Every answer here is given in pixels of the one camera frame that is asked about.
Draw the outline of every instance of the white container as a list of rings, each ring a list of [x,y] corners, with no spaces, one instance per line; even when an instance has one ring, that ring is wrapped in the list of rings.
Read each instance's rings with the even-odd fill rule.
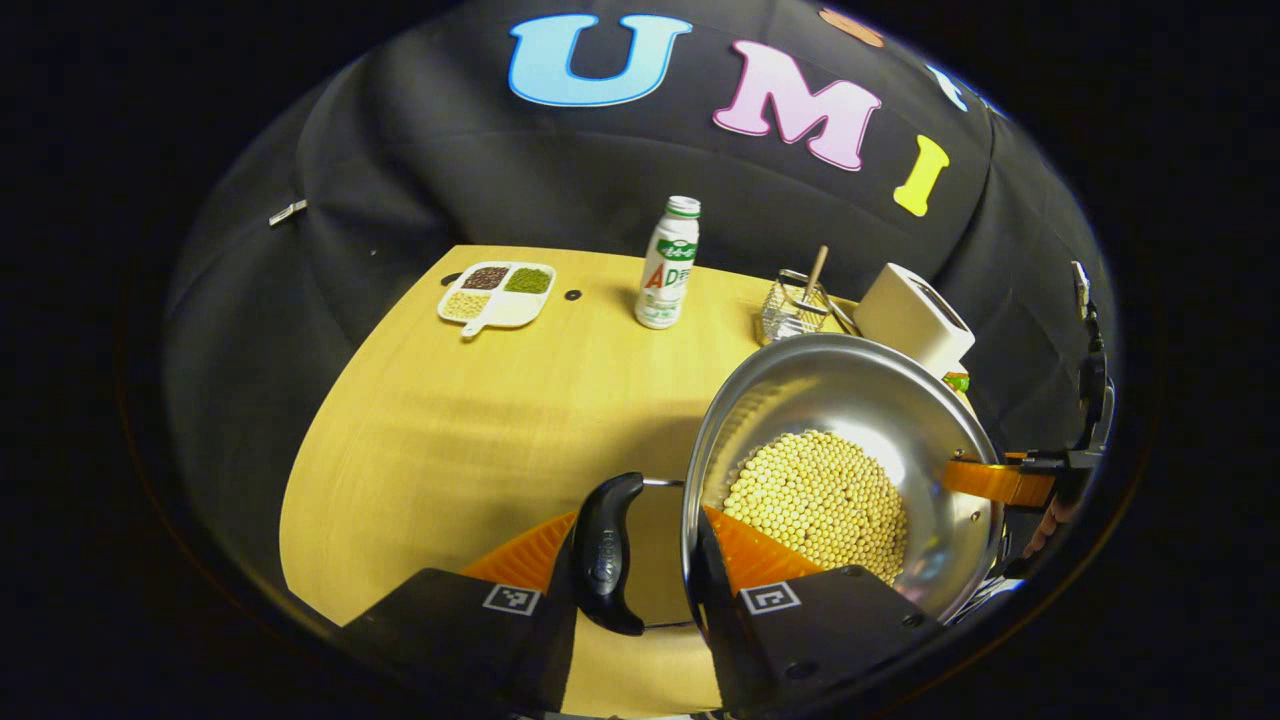
[[[462,287],[466,284],[467,279],[481,268],[507,268],[507,274],[502,277],[502,282],[492,290],[468,288]],[[550,275],[550,283],[548,283],[547,290],[543,292],[512,292],[506,290],[507,282],[511,281],[516,270],[521,268],[530,268],[534,270],[541,270]],[[556,268],[550,265],[541,265],[538,263],[511,263],[511,261],[490,261],[490,263],[476,263],[466,269],[458,279],[453,281],[449,290],[444,292],[444,297],[435,306],[435,313],[444,320],[452,323],[463,323],[462,337],[470,338],[484,329],[486,325],[493,325],[497,328],[518,328],[532,322],[543,310],[543,305],[547,305],[547,299],[552,293],[552,288],[556,287]],[[449,304],[449,299],[454,295],[465,292],[468,295],[477,295],[488,297],[480,314],[475,318],[462,318],[451,315],[445,307]]]
[[[701,202],[672,195],[645,252],[636,320],[660,331],[676,324],[689,290],[689,274],[698,255],[698,218]]]
[[[863,337],[911,357],[936,378],[955,370],[973,347],[960,314],[924,278],[893,263],[881,270],[852,319]]]

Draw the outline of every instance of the white box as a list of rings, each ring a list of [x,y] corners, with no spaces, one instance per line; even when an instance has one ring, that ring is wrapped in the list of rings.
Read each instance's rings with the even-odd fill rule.
[[[955,370],[974,341],[960,314],[924,278],[893,263],[854,307],[852,320],[863,337],[911,357],[937,378]]]

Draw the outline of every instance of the white plate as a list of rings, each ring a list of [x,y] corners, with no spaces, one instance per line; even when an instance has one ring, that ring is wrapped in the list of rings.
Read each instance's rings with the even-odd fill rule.
[[[467,282],[467,279],[481,268],[507,268],[507,274],[502,277],[502,282],[493,290],[463,288],[462,286]],[[504,290],[507,283],[511,282],[512,275],[516,274],[516,270],[521,268],[541,270],[550,275],[552,281],[547,286],[547,290],[539,293],[509,292]],[[458,279],[453,281],[453,284],[449,286],[449,290],[445,291],[444,297],[442,297],[439,305],[436,305],[435,313],[442,319],[449,320],[451,323],[463,323],[462,337],[472,337],[486,325],[497,328],[518,328],[532,322],[532,319],[543,311],[543,305],[547,304],[547,299],[550,296],[552,288],[554,287],[556,268],[552,268],[550,265],[543,265],[539,263],[515,263],[507,260],[476,263],[458,275]],[[444,306],[448,305],[449,299],[458,292],[484,295],[489,297],[489,301],[475,318],[460,318],[457,315],[451,315],[444,311]]]

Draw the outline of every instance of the metal clip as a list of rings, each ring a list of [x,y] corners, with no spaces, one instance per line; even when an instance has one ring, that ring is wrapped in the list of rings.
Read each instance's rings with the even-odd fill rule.
[[[1080,319],[1088,316],[1089,307],[1089,275],[1084,274],[1084,265],[1071,260],[1071,269],[1075,270],[1075,306],[1080,311]]]
[[[288,220],[289,218],[292,218],[294,213],[301,213],[302,210],[306,210],[306,209],[307,209],[307,201],[306,200],[298,200],[297,202],[289,202],[284,208],[284,210],[280,210],[279,213],[271,215],[271,218],[266,220],[266,224],[274,228],[275,225],[278,225],[278,224],[283,223],[284,220]]]

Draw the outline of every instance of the black backdrop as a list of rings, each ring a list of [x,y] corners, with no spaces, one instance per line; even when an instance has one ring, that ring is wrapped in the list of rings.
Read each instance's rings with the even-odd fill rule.
[[[1265,400],[1265,342],[1253,338],[1274,329],[1270,302],[1242,306],[1249,292],[1270,297],[1268,254],[1244,240],[1260,206],[1249,193],[1265,184],[1229,167],[1254,156],[1267,127],[1251,114],[1261,95],[1240,90],[1268,20],[1074,8],[1019,18],[986,4],[855,9],[1023,120],[1100,232],[1129,251],[1114,258],[1117,283],[1140,288],[1151,313],[1133,340],[1174,360],[1130,384],[1158,421],[1157,442],[1102,553],[996,652],[892,716],[997,703],[1064,717],[1254,716],[1260,671],[1274,666],[1253,639],[1266,618],[1265,564],[1231,562],[1265,556],[1254,548],[1276,495],[1251,482],[1274,474],[1257,425],[1233,428]],[[5,524],[20,611],[5,676],[24,691],[6,702],[19,703],[14,716],[362,712],[378,701],[355,678],[308,661],[276,637],[280,626],[247,619],[168,536],[120,430],[111,323],[122,288],[159,290],[146,278],[163,278],[175,250],[160,238],[189,223],[283,106],[426,9],[38,14],[14,26],[10,46],[29,70],[14,94],[24,99],[15,126],[31,138],[17,159],[32,161],[13,197],[42,200],[19,205],[14,225],[28,229],[14,238],[26,242],[12,243],[6,268],[19,309],[15,395],[32,401],[15,419],[42,442],[13,443],[19,468],[35,461],[15,486],[37,492],[18,493]],[[1106,127],[1084,122],[1084,106],[1106,108]],[[1240,279],[1206,282],[1215,278]],[[1219,434],[1202,429],[1206,419]],[[394,714],[389,702],[378,708]]]

